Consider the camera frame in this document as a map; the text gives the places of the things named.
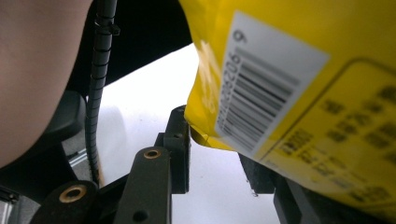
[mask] yellow package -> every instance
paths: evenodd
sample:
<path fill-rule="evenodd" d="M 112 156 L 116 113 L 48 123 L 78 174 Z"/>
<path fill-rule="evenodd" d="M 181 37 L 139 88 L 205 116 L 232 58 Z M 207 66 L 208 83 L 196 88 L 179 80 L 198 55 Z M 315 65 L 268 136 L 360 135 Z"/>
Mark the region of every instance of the yellow package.
<path fill-rule="evenodd" d="M 194 140 L 396 223 L 396 1 L 181 4 Z"/>

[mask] white label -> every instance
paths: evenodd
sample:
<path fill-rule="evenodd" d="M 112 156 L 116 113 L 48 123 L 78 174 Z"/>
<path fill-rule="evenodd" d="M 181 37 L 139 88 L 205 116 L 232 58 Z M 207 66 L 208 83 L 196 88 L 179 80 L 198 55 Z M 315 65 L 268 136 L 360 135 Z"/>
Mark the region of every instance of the white label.
<path fill-rule="evenodd" d="M 224 52 L 216 132 L 254 155 L 329 55 L 235 12 Z"/>

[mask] barcode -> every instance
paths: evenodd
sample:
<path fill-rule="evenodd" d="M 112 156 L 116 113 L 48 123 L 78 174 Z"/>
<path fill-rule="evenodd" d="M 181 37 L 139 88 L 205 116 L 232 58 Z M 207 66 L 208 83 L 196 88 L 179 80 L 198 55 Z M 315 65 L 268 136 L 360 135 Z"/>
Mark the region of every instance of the barcode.
<path fill-rule="evenodd" d="M 241 64 L 219 128 L 251 152 L 293 95 L 298 80 L 238 49 Z"/>

